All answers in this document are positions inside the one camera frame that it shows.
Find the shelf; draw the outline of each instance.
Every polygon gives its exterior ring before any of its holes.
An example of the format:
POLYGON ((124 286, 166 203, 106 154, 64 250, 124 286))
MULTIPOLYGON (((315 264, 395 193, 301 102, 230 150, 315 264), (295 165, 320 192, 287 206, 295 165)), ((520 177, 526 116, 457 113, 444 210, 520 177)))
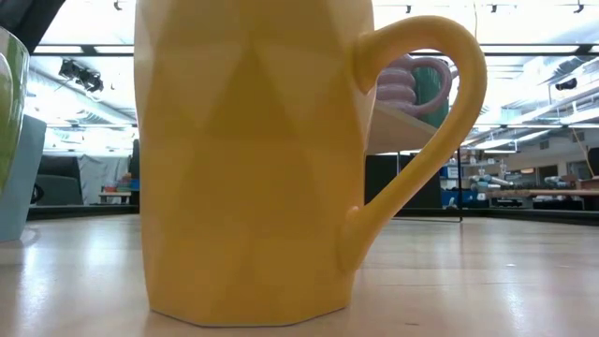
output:
POLYGON ((384 154, 422 149, 435 132, 437 129, 434 126, 376 102, 366 153, 384 154))

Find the ceiling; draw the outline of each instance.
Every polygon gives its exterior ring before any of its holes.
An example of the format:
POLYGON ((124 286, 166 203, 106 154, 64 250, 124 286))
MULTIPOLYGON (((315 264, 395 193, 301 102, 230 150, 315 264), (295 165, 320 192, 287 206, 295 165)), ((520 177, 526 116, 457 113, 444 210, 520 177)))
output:
MULTIPOLYGON (((135 0, 66 0, 60 12, 43 37, 42 45, 132 45, 134 42, 135 0)), ((585 5, 579 13, 577 1, 401 1, 373 0, 375 25, 382 27, 397 20, 417 15, 442 15, 453 19, 476 35, 481 43, 545 43, 578 44, 599 41, 599 0, 581 1, 585 5)), ((92 102, 93 109, 85 107, 86 100, 78 99, 81 110, 104 113, 104 119, 122 121, 124 124, 135 122, 135 96, 133 83, 133 59, 131 57, 68 57, 78 64, 101 73, 105 89, 99 95, 85 96, 85 92, 74 82, 65 82, 58 76, 63 57, 34 56, 32 69, 44 80, 58 83, 52 90, 69 90, 83 95, 92 102)), ((546 61, 559 63, 565 58, 534 60, 533 57, 493 56, 487 57, 489 66, 489 89, 486 97, 486 109, 499 111, 481 117, 479 123, 508 123, 505 118, 517 116, 505 114, 504 107, 518 108, 519 114, 538 110, 554 102, 555 95, 573 95, 572 93, 554 93, 549 97, 550 88, 546 85, 522 84, 523 72, 538 69, 533 62, 546 61)), ((588 70, 588 83, 594 85, 594 69, 588 70)), ((450 97, 456 95, 457 83, 450 97)), ((39 109, 54 110, 52 104, 60 101, 48 101, 39 109)))

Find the pink object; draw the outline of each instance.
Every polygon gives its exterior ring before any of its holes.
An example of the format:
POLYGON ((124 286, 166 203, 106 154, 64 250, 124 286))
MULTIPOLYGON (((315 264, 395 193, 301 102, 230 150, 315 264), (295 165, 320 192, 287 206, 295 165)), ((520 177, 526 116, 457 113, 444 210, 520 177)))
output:
POLYGON ((451 71, 443 61, 433 57, 412 58, 410 55, 405 55, 393 61, 378 77, 376 99, 417 117, 434 112, 443 105, 451 90, 452 80, 451 71), (412 76, 412 70, 417 67, 431 67, 439 72, 442 78, 439 94, 419 106, 415 105, 416 80, 412 76))

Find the yellow mug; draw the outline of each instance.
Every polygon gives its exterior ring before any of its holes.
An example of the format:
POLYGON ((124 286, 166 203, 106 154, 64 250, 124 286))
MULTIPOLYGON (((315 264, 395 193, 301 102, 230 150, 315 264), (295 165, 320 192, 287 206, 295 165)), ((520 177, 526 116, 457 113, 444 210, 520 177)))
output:
POLYGON ((418 17, 373 31, 371 0, 138 0, 136 26, 148 297, 202 326, 348 305, 381 227, 458 148, 486 92, 466 29, 418 17), (458 98, 364 206, 377 75, 425 48, 458 66, 458 98))

